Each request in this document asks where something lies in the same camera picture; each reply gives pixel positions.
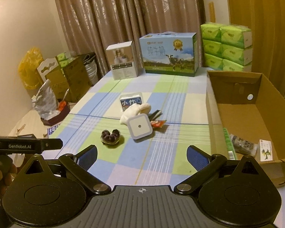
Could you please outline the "person's left hand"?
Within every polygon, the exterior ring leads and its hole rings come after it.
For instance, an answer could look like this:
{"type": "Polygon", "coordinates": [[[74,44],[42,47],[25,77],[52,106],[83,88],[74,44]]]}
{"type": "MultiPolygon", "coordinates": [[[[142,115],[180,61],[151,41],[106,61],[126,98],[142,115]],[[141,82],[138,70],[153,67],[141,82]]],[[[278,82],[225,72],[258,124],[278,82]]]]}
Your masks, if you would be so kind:
{"type": "Polygon", "coordinates": [[[7,155],[0,155],[0,196],[2,197],[12,183],[12,175],[17,174],[17,167],[7,155]]]}

